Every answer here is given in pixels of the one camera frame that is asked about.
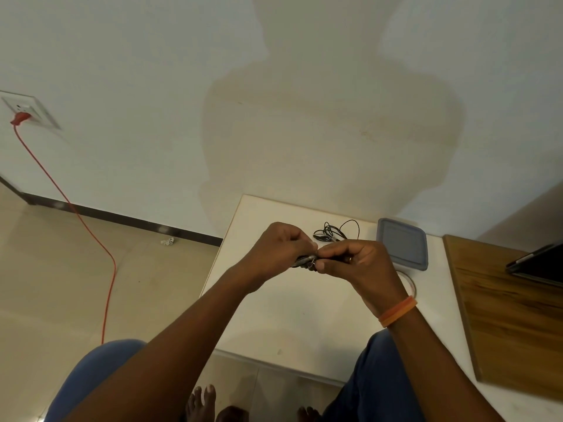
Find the white wall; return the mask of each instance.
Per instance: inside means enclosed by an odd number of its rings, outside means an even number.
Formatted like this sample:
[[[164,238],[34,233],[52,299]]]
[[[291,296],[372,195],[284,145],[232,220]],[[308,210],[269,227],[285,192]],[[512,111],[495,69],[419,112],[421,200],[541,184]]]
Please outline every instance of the white wall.
[[[532,204],[561,193],[562,13],[563,0],[3,0],[0,89],[59,122],[21,132],[77,204],[222,236],[244,192],[531,248],[563,237],[560,215],[537,232]],[[0,174],[59,199],[9,120],[0,107]],[[498,228],[510,219],[530,227]]]

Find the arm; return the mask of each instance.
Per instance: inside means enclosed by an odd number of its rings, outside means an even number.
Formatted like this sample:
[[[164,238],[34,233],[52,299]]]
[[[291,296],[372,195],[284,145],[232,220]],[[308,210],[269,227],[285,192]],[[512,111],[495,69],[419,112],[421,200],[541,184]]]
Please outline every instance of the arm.
[[[251,251],[65,419],[106,422],[175,420],[243,298],[314,244],[299,228],[274,223]]]
[[[349,265],[320,259],[316,269],[348,280],[376,317],[407,297],[383,244],[344,240],[318,251],[321,258],[345,253],[353,255]],[[503,421],[417,308],[391,324],[389,331],[426,420]]]

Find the white switch plate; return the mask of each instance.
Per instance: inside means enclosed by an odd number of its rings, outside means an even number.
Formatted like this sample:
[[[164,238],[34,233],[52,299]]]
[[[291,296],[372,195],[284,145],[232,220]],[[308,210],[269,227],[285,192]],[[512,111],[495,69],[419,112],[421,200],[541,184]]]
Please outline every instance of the white switch plate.
[[[8,108],[10,108],[13,113],[31,114],[32,117],[27,120],[29,124],[53,127],[55,129],[59,128],[55,120],[53,120],[53,117],[49,115],[43,105],[33,96],[0,91],[0,98],[8,105]]]

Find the wood grain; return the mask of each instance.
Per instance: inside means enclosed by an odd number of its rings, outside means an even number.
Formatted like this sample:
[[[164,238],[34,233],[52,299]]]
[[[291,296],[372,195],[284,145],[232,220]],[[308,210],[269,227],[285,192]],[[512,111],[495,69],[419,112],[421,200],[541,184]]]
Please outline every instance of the wood grain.
[[[506,274],[523,251],[444,246],[477,380],[563,401],[563,287]]]

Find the gray container lid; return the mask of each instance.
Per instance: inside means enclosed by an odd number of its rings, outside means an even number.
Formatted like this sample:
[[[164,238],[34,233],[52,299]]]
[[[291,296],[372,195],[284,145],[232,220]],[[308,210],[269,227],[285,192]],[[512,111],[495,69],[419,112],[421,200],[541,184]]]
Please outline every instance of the gray container lid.
[[[377,221],[377,241],[381,241],[391,260],[409,268],[428,268],[426,233],[398,220],[381,218]]]

